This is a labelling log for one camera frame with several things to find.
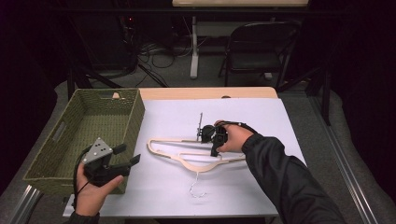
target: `white desk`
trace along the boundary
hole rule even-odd
[[[232,98],[208,99],[228,95]],[[125,194],[109,195],[101,210],[102,217],[256,217],[276,216],[277,211],[262,192],[244,161],[223,164],[201,173],[194,186],[196,194],[206,192],[203,198],[193,198],[190,186],[196,173],[180,163],[149,153],[146,142],[151,137],[195,139],[199,115],[202,124],[217,119],[242,121],[264,135],[277,136],[286,146],[286,153],[304,161],[289,117],[272,88],[193,88],[142,89],[146,113],[134,154],[141,154],[133,167]],[[188,100],[164,100],[188,98]],[[167,150],[167,146],[156,146]],[[209,151],[210,145],[199,146]],[[73,212],[70,199],[64,216]]]
[[[309,0],[173,0],[174,7],[306,7]],[[225,27],[222,32],[217,33],[216,36],[229,35],[234,25]],[[192,58],[191,58],[191,78],[198,78],[198,59],[199,50],[197,46],[197,36],[200,33],[197,31],[196,17],[192,17]]]

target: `green woven basket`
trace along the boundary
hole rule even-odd
[[[110,164],[127,162],[134,155],[144,113],[139,89],[75,91],[23,179],[47,194],[72,194],[73,170],[81,151],[100,137],[110,147],[127,146],[112,156]],[[127,182],[112,193],[124,193]]]

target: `black sleeve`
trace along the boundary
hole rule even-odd
[[[86,217],[86,216],[80,216],[76,212],[73,212],[66,223],[67,224],[98,224],[99,213],[94,217]]]
[[[277,138],[258,133],[251,135],[242,147],[250,172],[283,222],[345,223],[337,205],[306,166],[297,158],[286,156],[284,149]]]

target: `hanger hook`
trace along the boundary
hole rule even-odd
[[[192,193],[192,187],[198,182],[198,174],[199,174],[199,172],[197,172],[197,176],[195,177],[195,182],[192,183],[191,187],[190,187],[190,194],[194,198],[202,198],[202,197],[204,197],[206,195],[206,193],[202,193],[200,195],[195,195],[194,193]]]

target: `hand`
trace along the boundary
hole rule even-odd
[[[222,122],[223,120],[218,120],[215,126]],[[223,146],[218,147],[218,152],[241,152],[242,145],[248,140],[248,138],[253,135],[253,132],[248,129],[242,128],[236,124],[225,124],[222,126],[228,133],[228,140]]]
[[[81,190],[78,194],[76,213],[80,216],[94,217],[101,209],[107,194],[116,188],[123,180],[123,176],[116,176],[114,179],[103,185],[101,188],[93,184],[83,186],[88,182],[87,177],[84,175],[84,164],[78,166],[77,172],[77,188]]]

